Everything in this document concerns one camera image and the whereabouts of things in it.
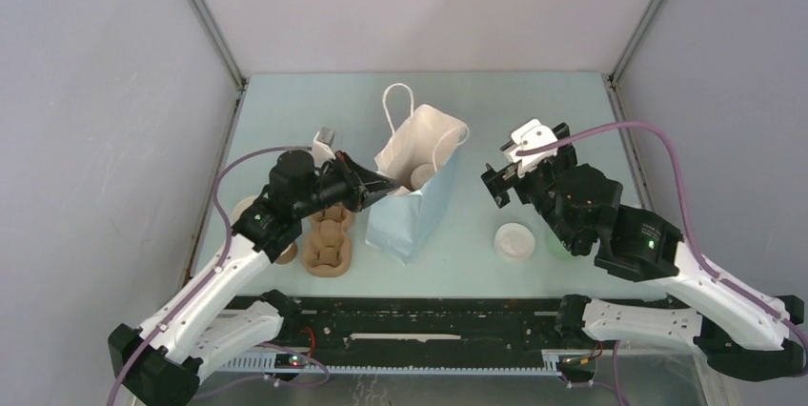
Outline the light blue paper bag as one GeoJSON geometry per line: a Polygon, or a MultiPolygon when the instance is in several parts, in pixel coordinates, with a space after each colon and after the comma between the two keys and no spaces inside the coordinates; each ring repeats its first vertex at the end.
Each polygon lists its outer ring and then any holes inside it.
{"type": "Polygon", "coordinates": [[[407,265],[447,211],[459,150],[470,129],[431,105],[417,106],[413,90],[404,83],[385,89],[382,107],[391,135],[374,162],[380,174],[401,187],[371,207],[365,242],[407,265]],[[408,116],[397,126],[388,106],[388,96],[396,88],[409,97],[408,116]]]}

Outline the stack of white lids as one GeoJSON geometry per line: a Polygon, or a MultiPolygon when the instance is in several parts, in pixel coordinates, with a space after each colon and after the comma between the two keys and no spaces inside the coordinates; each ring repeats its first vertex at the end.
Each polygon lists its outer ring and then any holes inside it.
{"type": "Polygon", "coordinates": [[[535,245],[533,233],[518,223],[503,224],[495,232],[495,254],[507,263],[527,260],[534,254],[535,245]]]}

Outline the stack of paper cups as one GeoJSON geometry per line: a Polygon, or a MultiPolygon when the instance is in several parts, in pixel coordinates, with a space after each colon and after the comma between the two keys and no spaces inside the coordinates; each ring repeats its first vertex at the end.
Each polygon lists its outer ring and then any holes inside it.
{"type": "MultiPolygon", "coordinates": [[[[239,201],[231,212],[231,221],[235,222],[241,216],[241,214],[251,206],[256,198],[256,195],[252,195],[239,201]]],[[[274,261],[274,264],[286,265],[291,263],[296,258],[297,252],[297,245],[293,242],[282,254],[279,255],[279,257],[274,261]]]]}

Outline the white coffee cup lid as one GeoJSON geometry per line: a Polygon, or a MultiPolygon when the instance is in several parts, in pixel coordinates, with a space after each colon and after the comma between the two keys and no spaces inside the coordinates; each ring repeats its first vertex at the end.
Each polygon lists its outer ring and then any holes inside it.
{"type": "Polygon", "coordinates": [[[417,166],[410,175],[410,184],[413,191],[421,190],[435,175],[434,163],[424,163],[417,166]]]}

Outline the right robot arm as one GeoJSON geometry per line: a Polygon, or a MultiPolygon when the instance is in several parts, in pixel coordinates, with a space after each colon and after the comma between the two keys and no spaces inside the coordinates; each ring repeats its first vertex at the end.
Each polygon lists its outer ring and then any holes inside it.
{"type": "Polygon", "coordinates": [[[743,283],[707,258],[692,227],[624,205],[622,185],[577,160],[566,124],[530,120],[503,146],[508,163],[481,179],[498,207],[512,196],[532,206],[562,247],[591,255],[597,268],[655,287],[678,301],[673,309],[621,305],[581,294],[563,296],[554,322],[557,340],[642,342],[702,354],[715,371],[761,382],[807,373],[805,305],[743,283]]]}

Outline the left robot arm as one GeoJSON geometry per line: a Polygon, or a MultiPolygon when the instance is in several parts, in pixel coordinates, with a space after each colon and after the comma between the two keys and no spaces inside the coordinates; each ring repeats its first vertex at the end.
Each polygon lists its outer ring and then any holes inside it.
{"type": "Polygon", "coordinates": [[[293,301],[274,291],[224,325],[212,322],[254,277],[288,251],[305,218],[341,204],[358,213],[399,183],[337,151],[318,159],[308,147],[278,147],[267,184],[234,223],[218,253],[168,303],[136,327],[108,337],[114,404],[126,388],[146,405],[186,405],[220,366],[264,341],[294,343],[301,320],[293,301]]]}

